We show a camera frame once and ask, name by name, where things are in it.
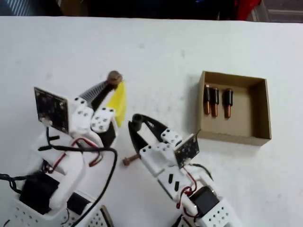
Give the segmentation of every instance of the white table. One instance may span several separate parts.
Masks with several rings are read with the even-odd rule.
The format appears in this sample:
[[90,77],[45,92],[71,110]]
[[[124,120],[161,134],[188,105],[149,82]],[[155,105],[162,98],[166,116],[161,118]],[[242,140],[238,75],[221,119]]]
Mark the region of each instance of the white table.
[[[127,85],[126,119],[142,113],[183,135],[196,128],[202,70],[263,77],[273,139],[262,147],[199,140],[207,166],[247,227],[300,227],[303,210],[303,25],[67,17],[0,17],[0,172],[22,174],[29,146],[43,131],[34,85],[53,83],[71,97],[119,70]],[[119,160],[134,154],[127,123]],[[92,195],[112,165],[100,163]],[[13,195],[0,182],[0,223]],[[116,227],[168,227],[179,211],[145,166],[118,166],[102,199]]]

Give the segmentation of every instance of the copper battery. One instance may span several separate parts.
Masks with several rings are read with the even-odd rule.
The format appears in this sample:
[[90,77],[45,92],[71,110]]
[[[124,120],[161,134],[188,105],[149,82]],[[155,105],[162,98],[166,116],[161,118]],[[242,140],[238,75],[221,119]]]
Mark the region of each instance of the copper battery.
[[210,87],[208,84],[205,84],[204,87],[203,106],[204,106],[204,113],[206,115],[209,115],[210,114]]
[[233,95],[233,90],[230,88],[227,88],[223,92],[223,106],[224,106],[225,118],[231,117],[232,95]]
[[217,87],[213,87],[211,88],[212,117],[218,116],[218,104],[219,104],[219,89]]

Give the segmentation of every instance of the screw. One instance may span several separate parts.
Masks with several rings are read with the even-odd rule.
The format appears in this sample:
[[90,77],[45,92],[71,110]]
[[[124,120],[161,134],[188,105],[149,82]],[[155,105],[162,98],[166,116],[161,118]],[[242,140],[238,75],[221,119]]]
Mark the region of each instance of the screw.
[[126,157],[126,158],[123,159],[123,164],[124,164],[124,166],[129,166],[129,164],[132,161],[135,161],[138,158],[140,158],[139,154],[136,154],[136,155],[133,155],[133,156],[130,156],[130,157]]

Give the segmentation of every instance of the circuit board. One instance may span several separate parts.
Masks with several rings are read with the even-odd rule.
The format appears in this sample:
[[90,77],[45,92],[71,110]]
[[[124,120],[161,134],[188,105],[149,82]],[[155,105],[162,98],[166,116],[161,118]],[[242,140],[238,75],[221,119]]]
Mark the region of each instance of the circuit board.
[[56,96],[37,87],[35,90],[38,120],[59,131],[68,133],[67,99]]
[[200,152],[196,135],[193,134],[189,139],[182,142],[174,152],[178,166],[182,168],[187,161],[194,158]]

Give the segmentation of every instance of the cardboard box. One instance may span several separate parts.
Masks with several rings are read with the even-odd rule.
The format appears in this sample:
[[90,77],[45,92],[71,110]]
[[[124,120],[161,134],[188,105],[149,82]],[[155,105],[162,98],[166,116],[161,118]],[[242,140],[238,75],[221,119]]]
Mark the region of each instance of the cardboard box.
[[[204,86],[219,88],[218,116],[204,114]],[[231,117],[225,119],[222,94],[233,90]],[[271,140],[266,79],[203,71],[199,82],[198,137],[261,146]]]

